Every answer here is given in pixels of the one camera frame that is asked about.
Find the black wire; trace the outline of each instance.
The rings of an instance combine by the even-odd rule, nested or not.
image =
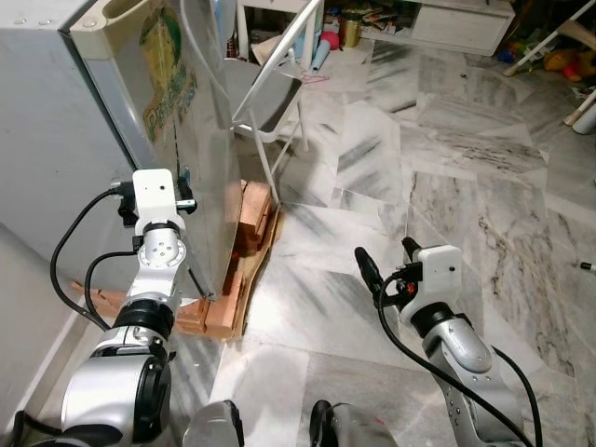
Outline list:
[[[89,268],[87,269],[87,274],[85,275],[85,304],[87,305],[87,308],[89,310],[89,312],[91,313],[91,315],[93,315],[93,317],[95,317],[100,324],[102,325],[102,329],[104,331],[107,331],[110,329],[110,325],[108,323],[106,323],[102,316],[100,316],[100,314],[97,312],[97,309],[95,308],[95,304],[93,304],[93,300],[91,300],[91,279],[93,277],[93,270],[95,270],[95,267],[97,267],[97,265],[108,258],[116,258],[116,257],[121,257],[121,256],[132,256],[134,254],[137,254],[136,251],[112,251],[111,253],[105,253],[102,256],[98,256],[97,258],[95,258],[93,260],[93,262],[91,263],[91,265],[89,266]]]
[[[496,409],[493,405],[491,405],[490,402],[481,398],[478,394],[476,394],[474,391],[469,389],[467,386],[463,385],[458,380],[453,379],[452,376],[449,375],[447,372],[440,370],[432,363],[427,362],[426,360],[424,360],[423,358],[418,356],[416,353],[411,351],[410,348],[408,348],[408,346],[403,344],[401,342],[401,340],[396,336],[396,334],[393,333],[393,331],[391,331],[391,328],[389,327],[386,317],[385,317],[385,309],[383,308],[383,301],[386,298],[386,290],[389,287],[389,284],[391,284],[391,282],[395,281],[399,277],[400,277],[400,274],[398,272],[392,274],[389,278],[387,278],[385,280],[385,282],[383,283],[383,286],[381,287],[381,291],[379,293],[379,303],[378,303],[379,319],[381,320],[381,326],[383,326],[383,330],[385,331],[387,337],[389,337],[389,340],[391,341],[391,343],[393,343],[403,354],[405,354],[411,360],[415,361],[420,366],[422,366],[429,372],[431,372],[434,375],[436,375],[437,377],[439,377],[443,382],[446,382],[448,385],[451,385],[453,388],[455,388],[456,390],[461,392],[464,396],[467,396],[468,398],[470,398],[470,399],[474,400],[476,403],[478,403],[484,410],[486,410],[488,413],[490,413],[492,416],[494,416],[501,424],[503,424],[505,427],[507,427],[509,430],[511,430],[513,432],[513,434],[515,436],[517,436],[520,439],[520,441],[523,442],[524,445],[526,445],[526,447],[534,447],[532,445],[532,443],[530,442],[530,440],[528,440],[528,438],[525,436],[525,434],[520,430],[520,428],[517,427],[504,414],[499,412],[498,409]]]
[[[525,389],[526,394],[528,395],[528,400],[530,401],[530,408],[532,409],[532,418],[534,419],[534,436],[536,438],[536,447],[542,447],[542,423],[540,422],[540,411],[538,411],[538,402],[536,402],[536,396],[534,395],[534,391],[532,390],[532,386],[530,385],[530,381],[528,378],[523,374],[522,369],[517,365],[513,359],[511,359],[507,354],[505,354],[500,349],[497,349],[493,346],[494,352],[497,356],[503,359],[507,365],[511,367],[511,369],[518,375],[521,380],[521,384]]]
[[[20,443],[22,442],[22,435],[25,431],[25,424],[49,436],[59,436],[62,434],[62,430],[59,428],[51,427],[44,424],[43,422],[39,422],[33,419],[25,411],[20,410],[15,413],[15,422],[12,428],[12,440],[10,441],[9,447],[20,446]]]
[[[74,230],[78,227],[78,225],[81,223],[81,221],[83,220],[83,218],[87,215],[87,213],[95,205],[97,205],[100,201],[102,201],[104,198],[106,198],[108,196],[115,196],[117,194],[118,194],[118,192],[117,192],[117,189],[116,188],[108,189],[107,191],[104,191],[103,193],[101,193],[97,197],[95,197],[93,200],[91,200],[83,208],[83,210],[81,210],[81,212],[78,214],[78,216],[76,216],[76,219],[74,219],[74,222],[71,224],[70,228],[66,231],[66,233],[64,234],[64,236],[62,236],[62,239],[60,240],[60,242],[56,246],[56,250],[54,250],[54,253],[52,254],[52,259],[51,259],[51,261],[49,263],[49,277],[51,279],[52,286],[54,287],[54,291],[56,291],[56,294],[62,300],[62,302],[65,303],[66,305],[68,305],[71,309],[73,309],[74,312],[76,312],[79,315],[82,315],[83,317],[85,317],[88,320],[92,321],[93,323],[97,324],[102,329],[103,329],[102,323],[99,320],[97,320],[95,318],[95,316],[93,316],[93,314],[91,314],[90,312],[88,312],[87,309],[85,309],[85,308],[81,307],[80,305],[77,305],[76,303],[74,303],[66,295],[66,293],[64,293],[64,291],[62,290],[62,287],[61,287],[61,285],[60,285],[60,283],[58,281],[58,273],[57,273],[56,264],[58,263],[58,256],[60,255],[60,252],[61,252],[62,248],[64,247],[64,244],[66,243],[66,241],[68,240],[68,238],[71,236],[71,234],[74,232]]]

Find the white wall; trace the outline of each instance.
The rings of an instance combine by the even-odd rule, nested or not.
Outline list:
[[[0,224],[0,435],[69,315],[48,262]]]

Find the white refrigerator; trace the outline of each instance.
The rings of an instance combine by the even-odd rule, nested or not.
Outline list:
[[[168,168],[198,202],[184,216],[188,260],[216,299],[241,201],[219,48],[210,0],[2,2],[0,223],[49,259],[112,181]],[[106,199],[76,230],[59,260],[67,277],[81,282],[92,259],[130,247],[117,207]],[[107,261],[93,287],[125,291],[136,270],[136,259]]]

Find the marble floor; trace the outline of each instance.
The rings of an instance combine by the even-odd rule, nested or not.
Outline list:
[[[283,227],[246,335],[176,337],[157,444],[180,445],[196,410],[231,399],[247,446],[307,447],[310,409],[327,399],[378,414],[400,447],[454,447],[438,387],[387,341],[353,259],[363,246],[387,275],[408,235],[462,249],[453,306],[528,375],[545,445],[596,445],[596,276],[578,268],[596,262],[595,139],[562,124],[575,105],[558,74],[503,68],[369,41],[332,54],[330,79],[305,86],[310,150],[293,144],[276,172]],[[244,178],[262,180],[253,143],[237,149]],[[522,386],[502,370],[532,439]]]

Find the sticker on refrigerator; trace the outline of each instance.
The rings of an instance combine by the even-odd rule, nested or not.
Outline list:
[[[142,114],[155,142],[172,114],[182,123],[196,93],[196,76],[182,58],[182,29],[176,12],[157,5],[142,25],[139,46],[149,71],[154,98]]]

